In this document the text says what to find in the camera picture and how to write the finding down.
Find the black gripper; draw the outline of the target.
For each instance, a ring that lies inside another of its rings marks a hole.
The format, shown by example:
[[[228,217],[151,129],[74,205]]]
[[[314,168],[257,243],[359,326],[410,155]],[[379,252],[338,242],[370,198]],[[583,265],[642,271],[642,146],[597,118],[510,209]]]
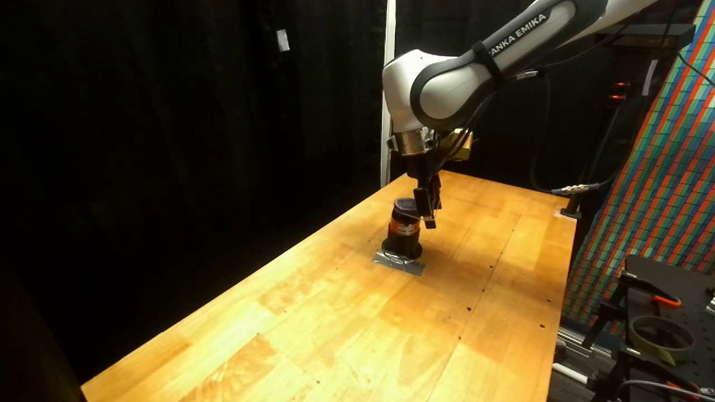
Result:
[[[439,165],[443,165],[439,149],[429,149],[426,155],[407,158],[407,173],[418,180],[418,188],[414,189],[418,217],[425,217],[425,225],[429,229],[436,228],[436,213],[443,208],[439,189],[436,189]]]

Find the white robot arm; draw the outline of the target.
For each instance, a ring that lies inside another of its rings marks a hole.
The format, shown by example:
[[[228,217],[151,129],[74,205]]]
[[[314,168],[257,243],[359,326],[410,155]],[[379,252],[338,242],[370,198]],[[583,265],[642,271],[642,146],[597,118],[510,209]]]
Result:
[[[381,70],[381,93],[391,115],[391,146],[414,158],[409,173],[416,218],[436,225],[437,169],[455,152],[466,125],[521,64],[568,42],[612,26],[657,0],[532,0],[515,18],[459,55],[410,48]]]

